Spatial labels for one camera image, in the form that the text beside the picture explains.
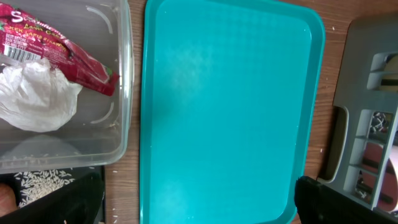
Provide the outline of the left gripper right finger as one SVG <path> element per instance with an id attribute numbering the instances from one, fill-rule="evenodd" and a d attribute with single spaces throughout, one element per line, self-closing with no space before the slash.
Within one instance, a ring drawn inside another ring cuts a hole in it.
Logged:
<path id="1" fill-rule="evenodd" d="M 294 203 L 303 224 L 397 223 L 307 176 L 295 183 Z"/>

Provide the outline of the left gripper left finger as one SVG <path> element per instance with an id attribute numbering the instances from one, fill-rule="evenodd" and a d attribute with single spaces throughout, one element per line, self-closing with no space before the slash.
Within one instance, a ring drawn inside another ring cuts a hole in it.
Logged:
<path id="1" fill-rule="evenodd" d="M 88 173 L 76 181 L 1 217 L 12 224 L 94 224 L 103 214 L 104 180 Z"/>

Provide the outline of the white rice pile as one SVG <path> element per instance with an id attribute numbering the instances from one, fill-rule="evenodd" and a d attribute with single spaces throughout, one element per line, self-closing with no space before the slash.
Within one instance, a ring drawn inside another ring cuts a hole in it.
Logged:
<path id="1" fill-rule="evenodd" d="M 14 180 L 21 186 L 21 198 L 17 200 L 17 206 L 22 208 L 72 183 L 75 179 L 64 170 L 52 169 L 18 172 L 14 175 Z"/>

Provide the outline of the white napkin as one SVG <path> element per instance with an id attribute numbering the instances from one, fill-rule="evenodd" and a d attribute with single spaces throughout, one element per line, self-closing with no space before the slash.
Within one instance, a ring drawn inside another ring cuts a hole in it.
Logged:
<path id="1" fill-rule="evenodd" d="M 82 89 L 52 68 L 46 58 L 5 67 L 1 72 L 1 119 L 24 131 L 56 131 L 75 115 Z"/>

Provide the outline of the red snack wrapper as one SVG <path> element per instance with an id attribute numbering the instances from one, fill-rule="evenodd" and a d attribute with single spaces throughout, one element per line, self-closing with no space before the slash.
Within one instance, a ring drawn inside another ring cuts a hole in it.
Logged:
<path id="1" fill-rule="evenodd" d="M 111 96 L 119 75 L 57 29 L 33 15 L 1 3 L 1 54 L 18 62 L 46 58 L 77 84 Z"/>

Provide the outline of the brown carrot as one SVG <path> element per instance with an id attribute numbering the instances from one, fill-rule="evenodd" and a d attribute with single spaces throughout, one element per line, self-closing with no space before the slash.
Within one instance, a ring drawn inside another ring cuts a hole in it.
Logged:
<path id="1" fill-rule="evenodd" d="M 13 189 L 6 185 L 0 186 L 0 217 L 17 210 L 16 196 Z"/>

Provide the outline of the grey dishwasher rack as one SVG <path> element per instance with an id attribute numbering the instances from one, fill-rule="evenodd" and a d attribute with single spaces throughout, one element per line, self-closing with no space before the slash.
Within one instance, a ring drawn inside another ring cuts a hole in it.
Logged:
<path id="1" fill-rule="evenodd" d="M 319 182 L 397 221 L 384 193 L 397 146 L 397 13 L 355 19 L 348 29 L 333 105 L 336 124 Z"/>

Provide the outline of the black plastic tray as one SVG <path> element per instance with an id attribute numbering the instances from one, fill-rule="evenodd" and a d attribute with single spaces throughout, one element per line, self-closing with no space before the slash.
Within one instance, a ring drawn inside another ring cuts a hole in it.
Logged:
<path id="1" fill-rule="evenodd" d="M 104 223 L 104 168 L 50 169 L 2 174 L 17 210 L 1 223 Z"/>

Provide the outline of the clear plastic bin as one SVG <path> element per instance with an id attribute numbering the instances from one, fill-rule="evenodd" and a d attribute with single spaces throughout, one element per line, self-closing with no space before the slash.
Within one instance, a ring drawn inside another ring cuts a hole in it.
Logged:
<path id="1" fill-rule="evenodd" d="M 127 1 L 15 0 L 11 5 L 56 28 L 115 71 L 119 81 L 112 96 L 82 89 L 76 114 L 56 131 L 23 131 L 2 121 L 1 172 L 116 162 L 127 148 L 132 113 L 134 54 Z"/>

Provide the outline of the teal serving tray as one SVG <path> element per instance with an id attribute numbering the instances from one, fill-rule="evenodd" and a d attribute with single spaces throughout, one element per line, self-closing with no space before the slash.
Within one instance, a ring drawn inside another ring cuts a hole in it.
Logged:
<path id="1" fill-rule="evenodd" d="M 148 1 L 141 223 L 290 223 L 324 46 L 307 7 Z"/>

